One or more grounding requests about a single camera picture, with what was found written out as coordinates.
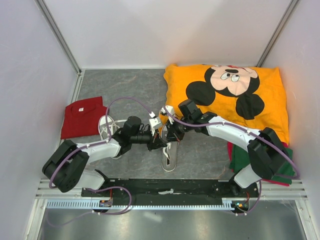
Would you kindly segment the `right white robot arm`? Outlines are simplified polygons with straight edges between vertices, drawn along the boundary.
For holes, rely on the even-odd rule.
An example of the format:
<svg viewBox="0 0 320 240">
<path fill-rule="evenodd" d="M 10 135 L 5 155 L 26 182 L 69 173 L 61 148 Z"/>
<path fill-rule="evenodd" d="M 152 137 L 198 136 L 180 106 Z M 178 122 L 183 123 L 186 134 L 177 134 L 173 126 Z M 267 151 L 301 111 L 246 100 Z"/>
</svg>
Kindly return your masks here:
<svg viewBox="0 0 320 240">
<path fill-rule="evenodd" d="M 180 106 L 184 114 L 181 119 L 174 116 L 172 106 L 163 106 L 160 111 L 168 117 L 168 137 L 179 140 L 185 133 L 195 131 L 228 141 L 248 154 L 249 164 L 242 167 L 230 180 L 229 191 L 235 197 L 242 196 L 255 182 L 280 176 L 279 170 L 291 161 L 288 151 L 271 128 L 247 128 L 225 120 L 213 112 L 202 113 L 191 100 L 182 102 Z"/>
</svg>

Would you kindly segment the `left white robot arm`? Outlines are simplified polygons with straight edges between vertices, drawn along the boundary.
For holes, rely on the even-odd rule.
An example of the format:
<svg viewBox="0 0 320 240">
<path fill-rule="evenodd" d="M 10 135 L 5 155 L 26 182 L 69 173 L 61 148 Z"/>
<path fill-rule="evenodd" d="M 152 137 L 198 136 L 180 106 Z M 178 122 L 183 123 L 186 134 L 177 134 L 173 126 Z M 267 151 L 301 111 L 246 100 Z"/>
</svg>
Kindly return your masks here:
<svg viewBox="0 0 320 240">
<path fill-rule="evenodd" d="M 140 129 L 141 124 L 140 118 L 130 116 L 110 139 L 86 144 L 65 140 L 42 167 L 42 173 L 49 179 L 49 188 L 69 192 L 81 180 L 87 164 L 121 157 L 132 145 L 146 145 L 149 151 L 167 146 L 158 131 L 162 127 L 159 117 L 149 119 L 147 129 Z"/>
</svg>

